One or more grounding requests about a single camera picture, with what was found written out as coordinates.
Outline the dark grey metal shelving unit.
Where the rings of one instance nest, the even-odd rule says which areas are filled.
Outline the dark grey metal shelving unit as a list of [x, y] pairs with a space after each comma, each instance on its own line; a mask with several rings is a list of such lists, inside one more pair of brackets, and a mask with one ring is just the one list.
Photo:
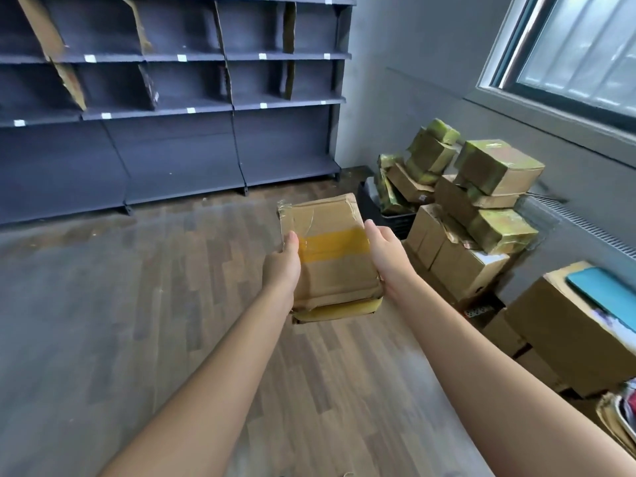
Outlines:
[[[295, 58], [341, 58], [357, 0], [298, 3]], [[0, 128], [0, 225], [322, 176], [340, 105]]]

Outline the person's right forearm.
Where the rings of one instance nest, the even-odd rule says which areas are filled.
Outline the person's right forearm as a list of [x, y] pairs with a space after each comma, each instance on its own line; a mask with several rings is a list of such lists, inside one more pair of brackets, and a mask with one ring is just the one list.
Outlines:
[[385, 283], [496, 477], [636, 477], [636, 460], [489, 342], [412, 269], [387, 273]]

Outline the grey floor heater grille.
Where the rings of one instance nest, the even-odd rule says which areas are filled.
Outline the grey floor heater grille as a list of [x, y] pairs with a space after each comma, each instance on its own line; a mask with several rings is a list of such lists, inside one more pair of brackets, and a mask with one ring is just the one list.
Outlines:
[[551, 210], [553, 214], [559, 216], [562, 220], [573, 223], [578, 228], [581, 228], [585, 232], [593, 235], [612, 248], [617, 249], [618, 251], [625, 254], [626, 256], [629, 256], [632, 259], [636, 259], [636, 248], [627, 245], [626, 243], [624, 243], [624, 241], [613, 236], [604, 229], [601, 229], [597, 225], [589, 222], [587, 219], [577, 215], [571, 209], [564, 206], [560, 200], [534, 192], [529, 192], [528, 197], [541, 204], [548, 210]]

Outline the large open cardboard carton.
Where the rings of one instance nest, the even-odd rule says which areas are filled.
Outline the large open cardboard carton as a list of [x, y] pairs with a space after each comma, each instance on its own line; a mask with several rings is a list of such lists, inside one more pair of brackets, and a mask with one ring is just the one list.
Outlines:
[[544, 274], [505, 312], [513, 330], [582, 398], [636, 377], [636, 352], [602, 325], [592, 306], [566, 282], [567, 276], [591, 267], [582, 261]]

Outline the grey-framed window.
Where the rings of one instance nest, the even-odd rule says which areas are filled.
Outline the grey-framed window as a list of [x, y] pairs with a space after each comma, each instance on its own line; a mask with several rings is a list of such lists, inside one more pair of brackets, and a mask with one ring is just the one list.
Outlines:
[[511, 0], [476, 89], [636, 136], [636, 0]]

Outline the pile of green-taped cardboard boxes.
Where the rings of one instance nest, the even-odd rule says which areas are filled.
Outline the pile of green-taped cardboard boxes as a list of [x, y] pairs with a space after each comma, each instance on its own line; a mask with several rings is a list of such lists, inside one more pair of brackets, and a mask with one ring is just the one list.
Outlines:
[[377, 167], [380, 213], [412, 218], [406, 248], [451, 304], [490, 290], [537, 238], [515, 206], [545, 164], [508, 142], [462, 140], [433, 119], [404, 151], [379, 154]]

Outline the person's left forearm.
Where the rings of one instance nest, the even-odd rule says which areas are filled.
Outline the person's left forearm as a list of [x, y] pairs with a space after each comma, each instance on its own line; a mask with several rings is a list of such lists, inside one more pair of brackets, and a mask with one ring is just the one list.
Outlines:
[[292, 306], [267, 285], [99, 477], [223, 477]]

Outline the plain small cardboard carton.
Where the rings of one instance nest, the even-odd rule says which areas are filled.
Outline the plain small cardboard carton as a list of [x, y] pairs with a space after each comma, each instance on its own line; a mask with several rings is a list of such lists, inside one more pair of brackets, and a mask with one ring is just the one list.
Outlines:
[[511, 327], [506, 313], [507, 308], [499, 311], [481, 330], [481, 333], [499, 350], [513, 358], [528, 345], [528, 342]]
[[556, 393], [570, 388], [570, 385], [557, 375], [532, 346], [523, 348], [520, 354], [513, 357], [513, 360]]

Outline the torn cardboard carton with clutter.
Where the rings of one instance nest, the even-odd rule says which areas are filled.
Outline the torn cardboard carton with clutter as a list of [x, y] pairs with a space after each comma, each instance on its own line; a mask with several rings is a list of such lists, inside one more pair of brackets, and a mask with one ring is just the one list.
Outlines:
[[604, 393], [596, 414], [600, 427], [636, 460], [636, 378]]

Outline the black plastic crate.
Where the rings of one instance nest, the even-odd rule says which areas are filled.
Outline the black plastic crate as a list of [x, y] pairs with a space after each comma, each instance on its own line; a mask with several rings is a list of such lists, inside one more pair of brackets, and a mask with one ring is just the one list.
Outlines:
[[402, 203], [383, 211], [374, 176], [367, 177], [359, 184], [356, 200], [364, 221], [370, 219], [378, 226], [389, 227], [399, 240], [407, 238], [415, 221], [415, 210]]

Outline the yellow-taped cardboard box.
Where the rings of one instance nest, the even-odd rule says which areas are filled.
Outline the yellow-taped cardboard box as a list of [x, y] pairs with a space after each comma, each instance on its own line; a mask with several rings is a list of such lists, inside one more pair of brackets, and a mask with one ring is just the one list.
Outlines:
[[301, 271], [294, 290], [293, 324], [375, 313], [384, 289], [353, 193], [277, 204], [281, 235], [298, 236]]

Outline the row of white shelf labels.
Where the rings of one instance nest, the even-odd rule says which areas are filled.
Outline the row of white shelf labels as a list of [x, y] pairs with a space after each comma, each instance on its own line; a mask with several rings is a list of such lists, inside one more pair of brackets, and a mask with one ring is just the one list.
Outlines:
[[0, 128], [344, 104], [323, 56], [0, 56]]

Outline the teal flat sheet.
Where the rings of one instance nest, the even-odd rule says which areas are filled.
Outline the teal flat sheet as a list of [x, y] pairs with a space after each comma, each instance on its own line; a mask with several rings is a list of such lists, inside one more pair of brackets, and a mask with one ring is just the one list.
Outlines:
[[597, 308], [636, 333], [636, 292], [598, 267], [575, 271], [565, 280]]

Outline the person's right hand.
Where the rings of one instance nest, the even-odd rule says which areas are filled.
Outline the person's right hand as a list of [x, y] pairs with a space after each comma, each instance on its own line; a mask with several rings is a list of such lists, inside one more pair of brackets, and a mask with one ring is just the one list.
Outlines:
[[418, 278], [418, 274], [411, 265], [401, 240], [392, 229], [387, 227], [385, 234], [387, 248], [383, 254], [371, 252], [371, 258], [383, 282], [386, 295], [396, 298], [405, 291], [410, 282]]

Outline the row of cardboard shelf dividers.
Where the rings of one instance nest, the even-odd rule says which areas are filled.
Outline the row of cardboard shelf dividers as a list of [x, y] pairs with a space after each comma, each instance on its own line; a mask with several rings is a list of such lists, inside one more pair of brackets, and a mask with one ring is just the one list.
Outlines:
[[0, 111], [14, 125], [290, 102], [294, 0], [0, 0]]

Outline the person's left hand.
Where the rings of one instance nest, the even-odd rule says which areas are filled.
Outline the person's left hand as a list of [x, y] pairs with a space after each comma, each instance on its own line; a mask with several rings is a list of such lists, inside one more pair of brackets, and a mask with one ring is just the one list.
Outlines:
[[262, 286], [264, 289], [273, 292], [286, 312], [290, 312], [293, 308], [294, 292], [298, 285], [300, 274], [300, 257], [286, 257], [282, 254], [281, 249], [278, 252], [267, 255], [265, 258]]

